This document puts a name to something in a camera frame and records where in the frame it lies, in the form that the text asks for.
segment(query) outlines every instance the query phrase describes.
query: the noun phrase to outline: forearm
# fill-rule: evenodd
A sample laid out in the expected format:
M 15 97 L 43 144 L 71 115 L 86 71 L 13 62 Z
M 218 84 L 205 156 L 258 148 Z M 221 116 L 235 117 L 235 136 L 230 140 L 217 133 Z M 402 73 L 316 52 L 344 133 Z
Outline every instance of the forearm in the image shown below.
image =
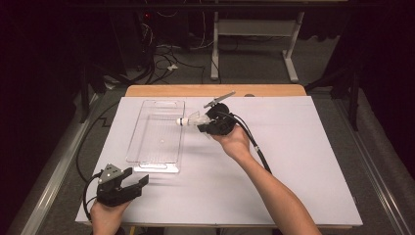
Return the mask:
M 236 159 L 284 234 L 320 234 L 300 199 L 251 155 Z

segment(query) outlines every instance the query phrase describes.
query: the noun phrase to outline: dark background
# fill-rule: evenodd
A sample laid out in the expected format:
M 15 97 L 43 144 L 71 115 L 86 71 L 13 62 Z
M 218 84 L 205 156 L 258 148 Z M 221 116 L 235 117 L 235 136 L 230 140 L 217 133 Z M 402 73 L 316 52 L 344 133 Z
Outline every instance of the dark background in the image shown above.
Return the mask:
M 0 158 L 4 189 L 0 233 L 4 234 L 73 117 L 72 100 L 80 89 L 79 55 L 118 73 L 124 73 L 125 64 L 107 13 L 78 13 L 60 1 L 4 1 L 0 9 Z M 324 40 L 342 35 L 326 72 L 337 70 L 354 57 L 361 59 L 361 87 L 414 176 L 415 9 L 409 0 L 393 1 L 391 9 L 352 14 L 310 12 L 305 14 L 300 38 L 318 35 Z M 197 21 L 202 20 L 194 13 L 186 15 L 176 19 L 177 25 L 189 22 L 182 34 L 168 34 L 166 30 L 165 35 L 166 39 L 184 43 L 184 47 L 187 42 L 183 33 L 189 30 L 201 35 Z M 264 16 L 250 14 L 253 19 Z M 266 17 L 275 16 L 268 13 Z M 88 79 L 101 75 L 91 71 Z

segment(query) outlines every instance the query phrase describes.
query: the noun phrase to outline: person's right hand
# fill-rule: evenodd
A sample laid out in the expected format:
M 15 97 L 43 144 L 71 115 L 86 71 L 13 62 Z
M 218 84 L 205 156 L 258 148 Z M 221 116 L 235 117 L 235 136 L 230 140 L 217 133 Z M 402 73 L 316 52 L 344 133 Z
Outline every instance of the person's right hand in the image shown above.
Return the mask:
M 238 124 L 227 135 L 212 135 L 211 137 L 219 142 L 225 153 L 235 161 L 251 155 L 250 139 Z

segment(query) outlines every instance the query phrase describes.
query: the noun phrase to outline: clear plastic container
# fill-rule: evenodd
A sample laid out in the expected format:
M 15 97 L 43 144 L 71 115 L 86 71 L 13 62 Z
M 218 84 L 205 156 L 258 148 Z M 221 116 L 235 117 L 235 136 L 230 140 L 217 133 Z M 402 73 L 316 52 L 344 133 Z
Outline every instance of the clear plastic container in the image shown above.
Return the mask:
M 144 101 L 128 148 L 126 160 L 135 171 L 171 172 L 180 169 L 184 101 Z

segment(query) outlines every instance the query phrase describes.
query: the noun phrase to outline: gray floor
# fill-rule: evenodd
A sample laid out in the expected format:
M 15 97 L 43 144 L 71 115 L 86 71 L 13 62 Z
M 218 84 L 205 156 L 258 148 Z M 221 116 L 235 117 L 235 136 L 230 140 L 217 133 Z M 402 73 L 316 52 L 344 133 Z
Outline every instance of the gray floor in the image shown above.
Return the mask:
M 239 40 L 238 42 L 231 38 L 220 40 L 220 48 L 222 49 L 219 56 L 221 83 L 290 83 L 281 57 L 281 50 L 288 45 L 287 38 L 263 40 L 264 38 L 250 38 L 250 40 Z M 318 42 L 314 38 L 297 43 L 293 61 L 300 84 L 307 84 L 320 78 L 336 43 L 337 40 Z M 190 52 L 180 49 L 173 51 L 181 63 L 192 67 L 178 63 L 179 69 L 168 78 L 159 81 L 159 84 L 219 82 L 209 79 L 209 49 Z M 159 52 L 168 52 L 168 48 L 160 48 Z M 166 68 L 168 62 L 160 61 L 158 66 Z M 163 70 L 157 70 L 158 75 L 162 73 Z M 319 88 L 310 92 L 309 95 L 313 97 L 364 225 L 347 231 L 325 231 L 325 234 L 411 234 L 409 230 L 415 231 L 413 222 L 410 223 L 410 221 L 415 221 L 414 180 L 398 159 L 382 127 L 373 116 L 363 92 L 360 93 L 359 98 L 359 131 L 354 132 L 345 120 L 344 104 L 347 100 L 332 100 L 328 95 L 329 90 L 330 88 Z M 90 117 L 91 122 L 98 116 L 102 116 L 93 126 L 89 126 L 90 131 L 79 149 L 79 162 L 84 175 L 92 174 L 110 130 L 103 126 L 102 118 L 107 118 L 107 123 L 111 123 L 116 105 L 107 111 L 106 109 L 119 101 L 124 92 L 125 88 L 109 90 L 94 102 L 96 109 Z M 36 209 L 39 197 L 44 193 L 45 186 L 75 138 L 75 131 L 80 127 L 80 124 L 77 123 L 79 115 L 77 113 L 55 154 L 45 165 L 9 234 L 22 233 L 33 210 Z M 43 223 L 38 226 L 37 234 L 89 234 L 91 231 L 89 226 L 74 222 L 80 206 L 84 184 L 78 176 L 73 162 L 69 165 L 65 175 L 61 175 L 61 177 L 64 180 L 60 185 L 59 192 L 50 209 L 46 209 L 46 217 L 43 219 Z M 392 197 L 384 197 L 385 192 L 390 193 Z

